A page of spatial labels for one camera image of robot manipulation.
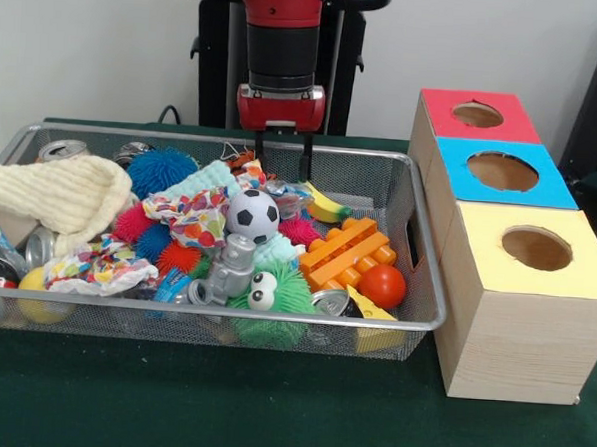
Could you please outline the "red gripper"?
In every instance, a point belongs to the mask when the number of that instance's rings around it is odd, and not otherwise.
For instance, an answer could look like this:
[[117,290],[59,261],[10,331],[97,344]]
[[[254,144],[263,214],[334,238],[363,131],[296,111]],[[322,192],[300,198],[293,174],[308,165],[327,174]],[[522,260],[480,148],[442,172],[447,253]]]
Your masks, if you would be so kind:
[[237,109],[241,127],[254,132],[254,155],[265,171],[264,131],[269,127],[293,128],[303,135],[299,181],[311,180],[314,135],[322,125],[326,106],[325,89],[315,85],[296,93],[264,92],[242,83],[237,90]]

